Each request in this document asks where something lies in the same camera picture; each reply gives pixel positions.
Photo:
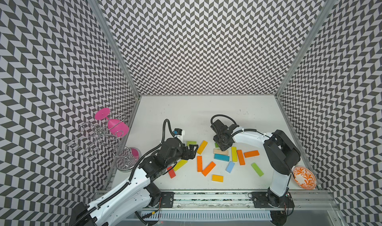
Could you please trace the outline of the yellow block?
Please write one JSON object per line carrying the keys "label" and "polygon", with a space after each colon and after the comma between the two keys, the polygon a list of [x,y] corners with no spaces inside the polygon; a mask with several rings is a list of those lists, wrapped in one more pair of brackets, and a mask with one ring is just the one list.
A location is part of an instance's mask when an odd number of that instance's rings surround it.
{"label": "yellow block", "polygon": [[232,162],[238,161],[237,148],[234,146],[231,147],[231,156],[232,156]]}

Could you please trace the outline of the natural wood block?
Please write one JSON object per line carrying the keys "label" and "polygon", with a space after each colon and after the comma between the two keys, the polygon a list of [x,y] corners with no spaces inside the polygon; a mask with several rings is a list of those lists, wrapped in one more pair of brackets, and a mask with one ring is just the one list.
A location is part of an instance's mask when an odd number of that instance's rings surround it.
{"label": "natural wood block", "polygon": [[222,151],[222,150],[217,149],[217,148],[215,148],[215,149],[213,150],[213,153],[214,153],[214,154],[219,154],[219,155],[226,155],[226,156],[229,155],[229,152],[228,152],[228,151]]}

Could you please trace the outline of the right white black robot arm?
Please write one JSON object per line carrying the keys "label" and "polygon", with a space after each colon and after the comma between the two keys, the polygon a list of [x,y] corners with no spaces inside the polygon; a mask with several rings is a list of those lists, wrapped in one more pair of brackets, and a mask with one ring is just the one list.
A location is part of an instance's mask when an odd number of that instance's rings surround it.
{"label": "right white black robot arm", "polygon": [[213,140],[222,151],[228,150],[234,143],[265,150],[273,176],[267,191],[251,193],[254,207],[293,209],[294,202],[288,185],[293,177],[293,168],[301,160],[301,153],[288,136],[282,130],[266,134],[256,129],[242,128],[231,117],[223,114],[212,116],[210,123],[215,132]]}

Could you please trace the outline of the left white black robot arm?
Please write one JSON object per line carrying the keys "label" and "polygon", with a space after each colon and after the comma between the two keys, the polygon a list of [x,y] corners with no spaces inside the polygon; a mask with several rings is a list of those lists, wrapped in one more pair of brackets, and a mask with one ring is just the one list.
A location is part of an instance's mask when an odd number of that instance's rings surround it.
{"label": "left white black robot arm", "polygon": [[182,142],[183,131],[171,129],[168,119],[162,126],[160,143],[143,154],[132,167],[130,176],[105,195],[88,203],[79,203],[73,210],[71,226],[116,226],[128,216],[135,214],[146,226],[156,223],[146,221],[151,215],[140,215],[146,207],[154,207],[158,213],[167,200],[172,200],[173,192],[161,192],[155,180],[169,173],[180,160],[192,160],[199,146]]}

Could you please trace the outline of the yellow-green long block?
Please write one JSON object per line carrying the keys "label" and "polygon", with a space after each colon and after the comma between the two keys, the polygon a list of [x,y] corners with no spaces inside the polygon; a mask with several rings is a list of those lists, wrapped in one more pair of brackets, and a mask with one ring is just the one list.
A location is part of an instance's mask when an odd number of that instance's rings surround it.
{"label": "yellow-green long block", "polygon": [[177,171],[177,170],[179,170],[181,167],[183,167],[186,163],[188,163],[188,161],[187,160],[180,160],[177,164],[176,164],[176,166],[174,166],[174,171]]}

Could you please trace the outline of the yellow-orange tilted block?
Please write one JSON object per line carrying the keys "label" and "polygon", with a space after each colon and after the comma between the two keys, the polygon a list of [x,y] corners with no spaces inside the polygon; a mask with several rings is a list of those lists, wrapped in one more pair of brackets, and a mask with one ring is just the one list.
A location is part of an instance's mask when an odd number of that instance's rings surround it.
{"label": "yellow-orange tilted block", "polygon": [[204,151],[204,149],[206,148],[206,146],[208,145],[208,142],[207,141],[203,141],[201,143],[201,145],[199,146],[198,150],[197,150],[197,154],[201,155]]}

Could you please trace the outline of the teal block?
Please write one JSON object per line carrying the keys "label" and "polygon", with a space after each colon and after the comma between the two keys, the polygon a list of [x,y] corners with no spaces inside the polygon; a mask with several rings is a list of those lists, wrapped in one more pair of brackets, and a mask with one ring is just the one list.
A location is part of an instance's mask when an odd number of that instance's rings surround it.
{"label": "teal block", "polygon": [[214,155],[214,159],[225,161],[225,162],[229,162],[230,161],[230,157],[228,155],[221,155],[221,154],[215,154]]}

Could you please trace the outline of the orange diagonal block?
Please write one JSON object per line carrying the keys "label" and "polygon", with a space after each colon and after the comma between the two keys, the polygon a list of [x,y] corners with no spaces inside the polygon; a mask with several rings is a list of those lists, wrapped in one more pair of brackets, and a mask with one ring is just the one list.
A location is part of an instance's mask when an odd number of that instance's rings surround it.
{"label": "orange diagonal block", "polygon": [[216,164],[212,161],[203,171],[202,174],[207,176],[215,168]]}

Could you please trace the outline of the red small block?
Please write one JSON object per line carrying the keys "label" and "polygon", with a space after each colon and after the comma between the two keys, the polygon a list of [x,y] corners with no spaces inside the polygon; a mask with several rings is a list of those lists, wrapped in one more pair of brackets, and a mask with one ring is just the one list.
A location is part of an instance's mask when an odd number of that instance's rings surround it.
{"label": "red small block", "polygon": [[171,179],[176,177],[176,173],[175,173],[175,171],[174,171],[172,166],[167,168],[167,173],[168,173],[168,175],[170,176]]}

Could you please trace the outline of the light blue small block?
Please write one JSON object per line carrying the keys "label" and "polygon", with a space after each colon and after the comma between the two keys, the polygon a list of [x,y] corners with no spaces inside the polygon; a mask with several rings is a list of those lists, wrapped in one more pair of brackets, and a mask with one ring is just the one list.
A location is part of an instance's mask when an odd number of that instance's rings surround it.
{"label": "light blue small block", "polygon": [[230,161],[228,166],[226,167],[225,171],[228,172],[228,173],[231,173],[233,168],[234,168],[234,166],[235,166],[235,163]]}

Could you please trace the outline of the yellow-orange bottom block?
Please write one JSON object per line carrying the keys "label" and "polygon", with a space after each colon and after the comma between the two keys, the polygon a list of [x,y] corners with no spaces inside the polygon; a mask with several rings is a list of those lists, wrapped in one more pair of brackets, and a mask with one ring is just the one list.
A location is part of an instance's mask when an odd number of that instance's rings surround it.
{"label": "yellow-orange bottom block", "polygon": [[224,177],[221,175],[212,175],[212,181],[214,182],[224,182]]}

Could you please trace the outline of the green long block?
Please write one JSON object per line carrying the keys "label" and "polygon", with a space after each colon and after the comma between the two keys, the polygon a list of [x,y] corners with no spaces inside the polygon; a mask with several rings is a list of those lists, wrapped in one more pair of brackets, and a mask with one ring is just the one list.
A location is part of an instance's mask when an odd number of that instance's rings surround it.
{"label": "green long block", "polygon": [[260,167],[256,163],[252,163],[251,167],[254,169],[254,171],[258,174],[259,177],[264,175],[264,172],[260,169]]}

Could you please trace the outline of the pink plastic wine glass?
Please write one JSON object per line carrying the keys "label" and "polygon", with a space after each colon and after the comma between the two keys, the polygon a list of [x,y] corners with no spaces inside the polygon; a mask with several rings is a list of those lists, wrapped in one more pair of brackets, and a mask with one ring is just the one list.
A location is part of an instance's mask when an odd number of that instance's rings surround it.
{"label": "pink plastic wine glass", "polygon": [[116,137],[124,137],[129,133],[129,127],[122,120],[111,119],[108,116],[110,115],[111,110],[109,108],[103,108],[99,110],[94,119],[95,120],[107,120],[107,129],[109,132]]}

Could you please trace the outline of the orange patterned bowl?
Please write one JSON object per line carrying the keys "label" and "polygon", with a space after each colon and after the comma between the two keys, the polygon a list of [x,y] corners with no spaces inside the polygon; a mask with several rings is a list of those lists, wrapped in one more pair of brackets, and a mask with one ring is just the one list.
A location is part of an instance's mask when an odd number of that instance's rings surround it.
{"label": "orange patterned bowl", "polygon": [[317,180],[313,173],[303,167],[296,166],[293,170],[295,183],[304,190],[314,190],[317,186]]}

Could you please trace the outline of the aluminium mounting rail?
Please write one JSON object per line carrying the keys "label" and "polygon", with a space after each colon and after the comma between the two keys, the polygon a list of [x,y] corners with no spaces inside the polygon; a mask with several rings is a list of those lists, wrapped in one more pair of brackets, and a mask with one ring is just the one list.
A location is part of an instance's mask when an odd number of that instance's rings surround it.
{"label": "aluminium mounting rail", "polygon": [[294,207],[282,204],[271,207],[262,190],[163,190],[161,208],[167,210],[319,210],[338,211],[332,194],[326,190],[289,190]]}

